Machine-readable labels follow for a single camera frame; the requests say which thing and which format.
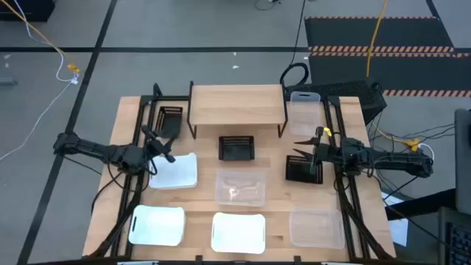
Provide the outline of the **white plastic basket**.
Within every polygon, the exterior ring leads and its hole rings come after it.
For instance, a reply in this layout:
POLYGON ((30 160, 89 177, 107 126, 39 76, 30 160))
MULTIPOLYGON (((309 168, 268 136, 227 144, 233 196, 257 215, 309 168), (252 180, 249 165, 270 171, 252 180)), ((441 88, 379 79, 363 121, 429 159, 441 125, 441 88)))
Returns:
POLYGON ((156 189, 194 188, 198 183, 197 158, 195 153, 175 156, 170 163, 156 156, 149 163, 151 175, 149 186, 156 189))
POLYGON ((183 208, 138 205, 132 214, 128 241, 137 245, 176 247, 183 240, 184 232, 183 208))

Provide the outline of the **white lid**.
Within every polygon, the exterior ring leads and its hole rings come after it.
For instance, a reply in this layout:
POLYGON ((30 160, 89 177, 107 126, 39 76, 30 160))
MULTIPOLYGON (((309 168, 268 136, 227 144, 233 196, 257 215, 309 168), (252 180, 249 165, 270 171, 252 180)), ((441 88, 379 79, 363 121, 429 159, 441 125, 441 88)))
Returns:
POLYGON ((213 216, 210 245, 214 252, 260 255, 266 249, 266 219, 261 214, 218 212, 213 216))

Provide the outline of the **grey monitor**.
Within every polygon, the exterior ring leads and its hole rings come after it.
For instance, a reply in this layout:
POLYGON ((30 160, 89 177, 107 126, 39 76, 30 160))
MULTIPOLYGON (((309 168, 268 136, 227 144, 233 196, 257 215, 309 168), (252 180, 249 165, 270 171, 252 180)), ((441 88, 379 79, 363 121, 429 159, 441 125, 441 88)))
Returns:
POLYGON ((456 207, 471 215, 471 110, 458 109, 454 118, 456 207))

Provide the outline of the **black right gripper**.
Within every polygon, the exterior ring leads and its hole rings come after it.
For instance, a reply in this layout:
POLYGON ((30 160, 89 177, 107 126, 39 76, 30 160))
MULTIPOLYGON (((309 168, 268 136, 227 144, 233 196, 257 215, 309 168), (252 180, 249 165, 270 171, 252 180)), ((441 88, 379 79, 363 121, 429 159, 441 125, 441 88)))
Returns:
POLYGON ((326 134, 329 141, 335 140, 336 132, 331 132, 328 127, 317 127, 316 136, 306 141, 296 141, 294 144, 299 145, 314 145, 313 147, 313 158, 312 154, 299 149, 294 149, 295 152, 299 153, 305 159, 311 159, 311 173, 317 174, 319 166, 322 162, 335 163, 339 159, 339 148, 335 144, 323 144, 321 137, 326 134))

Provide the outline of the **clear plastic basket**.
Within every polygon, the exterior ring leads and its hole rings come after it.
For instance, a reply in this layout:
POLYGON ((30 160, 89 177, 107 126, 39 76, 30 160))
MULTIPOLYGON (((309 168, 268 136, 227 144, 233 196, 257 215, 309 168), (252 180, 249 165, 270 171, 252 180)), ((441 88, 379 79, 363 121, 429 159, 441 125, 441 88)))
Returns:
POLYGON ((345 247, 344 228, 338 210, 295 208, 289 217, 291 243, 297 247, 345 247))
POLYGON ((266 175, 263 172, 217 173, 215 200, 220 205, 262 207, 265 195, 266 175))
POLYGON ((288 110, 289 131, 293 135, 315 136, 320 123, 321 96, 314 92, 291 93, 288 110))

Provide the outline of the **black perforated computer case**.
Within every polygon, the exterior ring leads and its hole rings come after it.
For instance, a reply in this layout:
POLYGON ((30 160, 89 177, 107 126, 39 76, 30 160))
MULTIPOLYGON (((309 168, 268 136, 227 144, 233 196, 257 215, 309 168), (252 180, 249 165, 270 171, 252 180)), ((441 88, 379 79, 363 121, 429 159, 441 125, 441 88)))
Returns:
POLYGON ((329 96, 349 96, 358 97, 364 117, 364 123, 370 123, 387 106, 383 98, 383 89, 377 83, 369 84, 365 80, 352 82, 336 82, 324 85, 290 85, 284 88, 286 95, 293 92, 313 92, 322 98, 329 96))

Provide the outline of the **black desk beam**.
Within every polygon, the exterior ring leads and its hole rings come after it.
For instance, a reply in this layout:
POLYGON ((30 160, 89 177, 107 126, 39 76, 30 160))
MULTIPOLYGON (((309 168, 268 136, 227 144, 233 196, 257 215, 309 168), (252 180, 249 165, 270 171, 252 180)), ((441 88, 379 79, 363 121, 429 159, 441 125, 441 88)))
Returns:
POLYGON ((412 200, 407 200, 385 207, 387 219, 409 218, 437 212, 441 207, 456 209, 456 190, 454 188, 440 191, 412 200))

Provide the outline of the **black hazard-striped floor mat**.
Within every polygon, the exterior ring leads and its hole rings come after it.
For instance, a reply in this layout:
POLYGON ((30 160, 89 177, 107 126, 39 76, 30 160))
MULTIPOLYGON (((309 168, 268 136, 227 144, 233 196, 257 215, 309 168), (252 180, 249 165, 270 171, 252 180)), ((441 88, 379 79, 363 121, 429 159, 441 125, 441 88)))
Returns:
POLYGON ((310 48, 334 46, 422 47, 424 52, 448 52, 452 41, 443 23, 434 16, 406 17, 341 17, 310 16, 305 18, 310 48))
POLYGON ((471 98, 471 54, 359 54, 314 52, 316 84, 369 79, 387 96, 471 98))

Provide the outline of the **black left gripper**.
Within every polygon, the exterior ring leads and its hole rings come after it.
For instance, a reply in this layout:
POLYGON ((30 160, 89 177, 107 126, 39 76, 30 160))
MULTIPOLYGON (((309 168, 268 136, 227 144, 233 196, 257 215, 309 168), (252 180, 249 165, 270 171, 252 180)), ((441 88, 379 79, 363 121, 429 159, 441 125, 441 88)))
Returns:
POLYGON ((141 132, 144 134, 144 149, 150 158, 161 155, 170 163, 175 162, 174 156, 168 152, 164 152, 165 148, 171 148, 176 140, 171 137, 164 145, 157 139, 157 134, 152 131, 147 125, 141 126, 141 132))

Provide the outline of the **black perforated plastic basket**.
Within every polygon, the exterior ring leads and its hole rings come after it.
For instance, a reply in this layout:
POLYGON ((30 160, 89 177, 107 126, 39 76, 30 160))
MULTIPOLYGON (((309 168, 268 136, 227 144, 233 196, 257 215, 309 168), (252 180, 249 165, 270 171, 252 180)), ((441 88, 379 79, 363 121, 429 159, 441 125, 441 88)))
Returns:
POLYGON ((323 184, 323 166, 321 162, 312 168, 311 161, 302 156, 286 156, 286 180, 323 184))
POLYGON ((220 136, 219 160, 248 161, 255 159, 254 137, 251 135, 220 136))
POLYGON ((182 107, 161 106, 157 115, 155 132, 161 138, 177 138, 182 120, 182 107))

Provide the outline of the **black box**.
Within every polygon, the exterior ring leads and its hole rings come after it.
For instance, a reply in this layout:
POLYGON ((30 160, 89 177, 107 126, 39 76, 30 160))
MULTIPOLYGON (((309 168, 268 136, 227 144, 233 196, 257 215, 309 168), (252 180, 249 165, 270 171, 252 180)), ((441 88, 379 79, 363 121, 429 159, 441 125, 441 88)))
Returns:
MULTIPOLYGON (((47 22, 55 9, 55 0, 5 0, 28 21, 47 22)), ((21 19, 0 0, 0 21, 20 21, 21 19)))

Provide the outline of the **wooden shelf with black legs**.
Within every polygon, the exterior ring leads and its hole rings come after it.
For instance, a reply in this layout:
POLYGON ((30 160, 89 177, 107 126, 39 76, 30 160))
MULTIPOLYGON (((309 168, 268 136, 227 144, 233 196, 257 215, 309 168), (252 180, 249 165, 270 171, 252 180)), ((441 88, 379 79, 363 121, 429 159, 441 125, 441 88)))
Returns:
POLYGON ((186 123, 198 126, 275 124, 283 136, 288 110, 282 85, 196 85, 190 82, 186 123))

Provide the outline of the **white paper sheet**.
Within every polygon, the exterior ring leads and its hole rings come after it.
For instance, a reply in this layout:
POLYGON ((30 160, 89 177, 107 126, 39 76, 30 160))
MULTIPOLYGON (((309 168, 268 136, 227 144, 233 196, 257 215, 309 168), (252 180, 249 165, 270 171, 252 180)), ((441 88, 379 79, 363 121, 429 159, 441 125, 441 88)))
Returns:
MULTIPOLYGON (((385 206, 395 205, 403 202, 401 199, 394 196, 387 197, 388 194, 382 192, 382 198, 386 201, 385 206)), ((408 241, 408 220, 407 219, 396 219, 389 221, 390 231, 392 233, 392 239, 395 244, 399 244, 402 247, 407 246, 408 241)))

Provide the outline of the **black keyboard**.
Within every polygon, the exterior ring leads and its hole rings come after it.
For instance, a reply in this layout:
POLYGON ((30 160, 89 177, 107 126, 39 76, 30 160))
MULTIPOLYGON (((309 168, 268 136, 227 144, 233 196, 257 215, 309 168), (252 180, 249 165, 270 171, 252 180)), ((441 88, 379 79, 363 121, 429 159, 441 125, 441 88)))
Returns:
POLYGON ((471 231, 448 222, 446 239, 450 245, 447 265, 471 265, 471 231))

